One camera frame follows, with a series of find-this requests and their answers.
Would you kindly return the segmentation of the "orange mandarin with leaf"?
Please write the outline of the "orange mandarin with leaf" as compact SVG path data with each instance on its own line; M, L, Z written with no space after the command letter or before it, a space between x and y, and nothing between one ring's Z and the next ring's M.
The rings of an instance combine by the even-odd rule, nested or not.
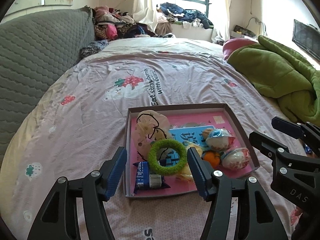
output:
M216 151L207 151L203 154L202 159L210 163L212 168L217 168L221 162L221 155Z

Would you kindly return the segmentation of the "red surprise egg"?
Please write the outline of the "red surprise egg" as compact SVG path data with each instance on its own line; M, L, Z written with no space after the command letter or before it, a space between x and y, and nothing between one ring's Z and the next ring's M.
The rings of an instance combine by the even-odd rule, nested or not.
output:
M250 152L245 147L231 148L221 155L221 165L232 171L245 168L250 160Z

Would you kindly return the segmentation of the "walnut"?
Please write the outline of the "walnut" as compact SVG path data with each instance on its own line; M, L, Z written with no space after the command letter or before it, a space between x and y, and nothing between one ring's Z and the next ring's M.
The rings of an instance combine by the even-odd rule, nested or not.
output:
M213 131L214 129L213 128L207 128L207 129L204 129L202 131L202 136L204 138L204 140L206 140L208 138L208 136L210 135L210 133Z

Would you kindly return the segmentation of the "blue cookie packet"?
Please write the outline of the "blue cookie packet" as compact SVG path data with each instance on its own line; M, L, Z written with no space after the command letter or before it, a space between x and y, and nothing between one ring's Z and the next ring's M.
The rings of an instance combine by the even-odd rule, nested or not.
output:
M137 168L134 194L143 190L169 189L170 186L165 182L164 176L155 174L150 170L147 161L133 163Z

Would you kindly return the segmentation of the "shallow box with pink book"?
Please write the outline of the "shallow box with pink book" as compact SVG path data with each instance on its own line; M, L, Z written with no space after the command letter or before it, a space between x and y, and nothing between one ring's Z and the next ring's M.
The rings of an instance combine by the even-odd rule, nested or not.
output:
M153 110L166 116L172 129L171 134L173 138L181 142L190 141L204 146L204 139L201 135L204 128L213 126L229 130L236 137L234 147L247 148L251 156L250 162L243 169L231 171L222 167L221 170L229 178L241 178L259 168L260 164L257 155L249 143L246 132L226 103L129 108L125 127L127 163L123 175L124 194L127 198L161 198L196 191L196 185L193 181L178 178L177 176L169 176L164 178L165 182L170 186L168 189L139 190L137 193L134 193L137 172L137 167L134 166L134 163L140 162L143 159L138 155L133 144L133 132L139 113L147 110Z

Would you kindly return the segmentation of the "green blanket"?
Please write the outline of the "green blanket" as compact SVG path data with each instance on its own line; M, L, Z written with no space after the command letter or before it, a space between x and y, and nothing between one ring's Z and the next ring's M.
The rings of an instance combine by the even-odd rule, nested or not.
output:
M226 60L292 122L319 125L319 71L300 53L266 36Z

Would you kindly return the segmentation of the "pink bedsheet with strawberries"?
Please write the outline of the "pink bedsheet with strawberries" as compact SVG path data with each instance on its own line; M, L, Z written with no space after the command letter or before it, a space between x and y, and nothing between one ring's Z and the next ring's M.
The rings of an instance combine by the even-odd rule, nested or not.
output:
M258 130L304 155L300 141L274 130L278 104L223 60L222 47L182 38L111 42L49 88L12 139L1 168L1 216L27 239L55 181L82 178L125 141L129 108L226 103L246 134ZM121 183L104 204L116 239L199 239L210 204L196 192L153 200L125 197Z

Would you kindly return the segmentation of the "pink pillow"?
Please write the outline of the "pink pillow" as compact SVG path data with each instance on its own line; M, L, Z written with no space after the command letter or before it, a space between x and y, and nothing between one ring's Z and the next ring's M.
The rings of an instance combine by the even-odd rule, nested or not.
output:
M225 41L222 46L223 59L227 60L235 50L241 47L256 44L256 43L257 43L256 41L252 41L246 38L233 38L228 41Z

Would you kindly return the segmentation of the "clothes pile on windowsill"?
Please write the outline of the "clothes pile on windowsill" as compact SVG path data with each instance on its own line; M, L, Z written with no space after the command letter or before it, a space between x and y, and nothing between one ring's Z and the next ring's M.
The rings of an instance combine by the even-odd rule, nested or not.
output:
M183 25L184 28L203 27L213 29L213 23L202 12L196 9L183 9L172 3L162 3L157 5L158 23L170 23Z

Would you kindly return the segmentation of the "dark patterned cloth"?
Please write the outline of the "dark patterned cloth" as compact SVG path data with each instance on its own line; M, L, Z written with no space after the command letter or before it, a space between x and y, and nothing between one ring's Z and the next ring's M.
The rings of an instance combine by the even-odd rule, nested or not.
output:
M80 58L84 59L102 51L108 45L108 40L93 41L89 45L80 49Z

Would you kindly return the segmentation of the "grey quilted headboard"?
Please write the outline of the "grey quilted headboard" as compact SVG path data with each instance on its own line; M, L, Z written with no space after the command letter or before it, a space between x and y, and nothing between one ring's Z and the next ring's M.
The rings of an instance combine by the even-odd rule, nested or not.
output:
M1 157L44 93L95 39L93 10L46 10L1 24Z

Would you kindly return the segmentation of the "white curtain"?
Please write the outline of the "white curtain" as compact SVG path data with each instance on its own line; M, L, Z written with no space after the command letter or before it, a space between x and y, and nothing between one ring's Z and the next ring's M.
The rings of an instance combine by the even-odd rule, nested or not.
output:
M157 27L156 0L133 0L132 16L136 23L147 25L150 31Z

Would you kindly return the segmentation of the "clothes pile by headboard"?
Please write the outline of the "clothes pile by headboard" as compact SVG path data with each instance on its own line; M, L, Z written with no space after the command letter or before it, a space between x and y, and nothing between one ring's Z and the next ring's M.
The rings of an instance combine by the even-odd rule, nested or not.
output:
M92 13L97 40L114 41L139 37L175 37L169 23L160 23L155 31L151 31L146 24L137 23L128 12L101 6L93 8Z

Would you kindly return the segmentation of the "wall television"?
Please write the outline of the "wall television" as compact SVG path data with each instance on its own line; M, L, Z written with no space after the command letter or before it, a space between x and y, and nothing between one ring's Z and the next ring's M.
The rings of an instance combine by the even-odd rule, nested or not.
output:
M294 20L292 41L319 61L319 30Z

